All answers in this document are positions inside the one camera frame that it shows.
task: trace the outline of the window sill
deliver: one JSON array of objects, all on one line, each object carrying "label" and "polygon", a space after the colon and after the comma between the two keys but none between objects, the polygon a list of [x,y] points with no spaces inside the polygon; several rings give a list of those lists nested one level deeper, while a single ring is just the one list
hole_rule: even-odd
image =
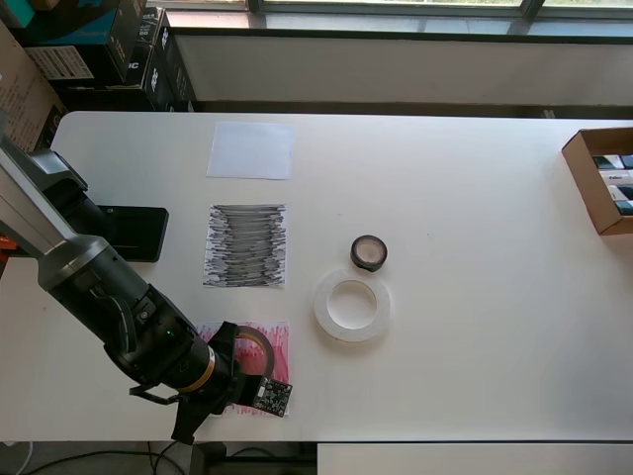
[{"label": "window sill", "polygon": [[176,35],[348,38],[374,40],[464,41],[633,45],[633,22],[520,18],[456,18],[396,15],[227,12],[175,10],[169,22]]}]

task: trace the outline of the tape roll in gripper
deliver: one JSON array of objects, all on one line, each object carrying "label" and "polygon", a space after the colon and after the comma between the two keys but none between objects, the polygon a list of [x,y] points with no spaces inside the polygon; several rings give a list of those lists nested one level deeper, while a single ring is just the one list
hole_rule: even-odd
[{"label": "tape roll in gripper", "polygon": [[350,256],[356,267],[376,272],[387,260],[387,246],[375,236],[361,236],[352,243]]}]

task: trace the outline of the blank white paper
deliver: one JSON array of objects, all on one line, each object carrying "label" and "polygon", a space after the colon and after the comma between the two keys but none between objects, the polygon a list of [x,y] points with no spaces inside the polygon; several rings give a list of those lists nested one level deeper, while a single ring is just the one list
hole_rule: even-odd
[{"label": "blank white paper", "polygon": [[287,180],[294,142],[288,124],[219,122],[207,176]]}]

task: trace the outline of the clear tape roll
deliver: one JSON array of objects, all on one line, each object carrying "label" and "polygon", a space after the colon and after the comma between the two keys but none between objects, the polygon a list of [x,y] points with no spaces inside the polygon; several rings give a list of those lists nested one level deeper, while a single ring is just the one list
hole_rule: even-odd
[{"label": "clear tape roll", "polygon": [[[361,328],[349,328],[338,323],[329,311],[328,302],[336,286],[343,282],[365,284],[376,298],[376,312],[370,323]],[[383,333],[391,322],[391,297],[383,282],[364,270],[340,269],[327,274],[316,286],[315,315],[321,327],[333,338],[360,342]]]}]

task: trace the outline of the white table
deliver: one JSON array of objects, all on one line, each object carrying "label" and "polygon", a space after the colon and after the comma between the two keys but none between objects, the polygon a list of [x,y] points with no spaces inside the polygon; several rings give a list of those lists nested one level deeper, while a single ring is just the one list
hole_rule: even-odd
[{"label": "white table", "polygon": [[[288,181],[205,176],[217,121],[296,127]],[[288,321],[290,416],[208,420],[199,440],[633,438],[633,237],[599,237],[562,155],[626,122],[75,113],[53,148],[98,204],[165,207],[160,261],[135,269],[193,322]],[[283,289],[209,289],[211,204],[286,203]],[[394,323],[343,344],[311,295],[375,234]],[[175,407],[133,382],[36,281],[0,281],[0,440],[166,439]]]}]

